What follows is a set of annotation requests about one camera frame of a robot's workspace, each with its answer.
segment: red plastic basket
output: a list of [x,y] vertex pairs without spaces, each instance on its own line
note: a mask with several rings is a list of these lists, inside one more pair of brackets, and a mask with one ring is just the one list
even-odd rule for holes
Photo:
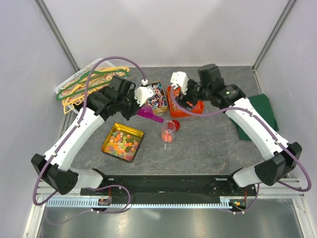
[[[179,110],[172,102],[170,98],[170,91],[171,91],[171,86],[167,87],[167,100],[168,100],[168,107],[169,107],[169,112],[170,116],[172,118],[183,118],[183,117],[190,117],[189,114],[182,112]],[[177,97],[179,95],[180,88],[178,87],[176,90],[174,90],[174,96]],[[202,101],[199,101],[195,108],[192,110],[193,113],[197,114],[202,114],[204,111],[204,103]]]

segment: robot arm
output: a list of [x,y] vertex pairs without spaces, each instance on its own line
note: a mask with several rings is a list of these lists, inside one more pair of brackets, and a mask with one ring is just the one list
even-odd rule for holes
[[[104,121],[117,112],[129,120],[137,114],[142,105],[155,93],[151,87],[139,87],[119,76],[114,76],[108,87],[88,96],[85,115],[78,124],[83,113],[80,110],[76,120],[58,140],[58,142],[45,154],[35,154],[31,160],[35,170],[39,174],[47,160],[54,156],[46,169],[43,180],[52,186],[60,194],[69,193],[73,188],[92,187],[97,188],[103,177],[94,170],[84,171],[72,169],[71,163],[76,154]],[[55,150],[68,137],[58,153]]]
[[[249,99],[236,85],[225,85],[221,78],[220,71],[215,64],[202,66],[198,69],[201,83],[189,79],[184,72],[175,72],[172,75],[171,83],[174,87],[180,87],[181,93],[178,103],[188,110],[192,109],[198,101],[210,101],[211,104],[220,109],[228,107],[239,107],[247,109],[252,113],[239,110],[227,110],[225,114],[235,121],[255,143],[264,162],[248,168],[242,168],[232,174],[235,186],[245,187],[250,184],[263,182],[266,185],[273,185],[282,177],[292,171],[296,163],[281,149],[278,143],[291,151],[298,159],[302,147],[297,143],[290,144],[273,130],[253,108]],[[254,118],[260,118],[269,130],[277,137],[278,143],[272,138],[270,133]]]

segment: clear plastic cup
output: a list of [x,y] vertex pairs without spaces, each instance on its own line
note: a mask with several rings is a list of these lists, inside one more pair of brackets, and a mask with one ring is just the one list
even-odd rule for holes
[[164,142],[172,142],[175,139],[176,126],[171,120],[163,122],[162,126],[162,140]]

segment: red lid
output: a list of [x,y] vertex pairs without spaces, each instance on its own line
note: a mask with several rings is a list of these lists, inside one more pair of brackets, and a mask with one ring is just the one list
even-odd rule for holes
[[178,130],[179,130],[179,128],[180,128],[180,124],[179,124],[179,122],[178,122],[177,120],[172,120],[172,122],[174,122],[174,124],[175,124],[176,131],[178,131]]

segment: dark green towel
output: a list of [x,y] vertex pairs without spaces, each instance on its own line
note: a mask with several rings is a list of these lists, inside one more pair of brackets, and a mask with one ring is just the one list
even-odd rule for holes
[[[271,104],[265,94],[249,97],[249,100],[254,109],[260,114],[260,116],[269,124],[275,131],[278,131],[277,122],[274,118]],[[237,127],[238,135],[241,140],[251,140],[248,135],[241,129],[241,127],[232,121]]]

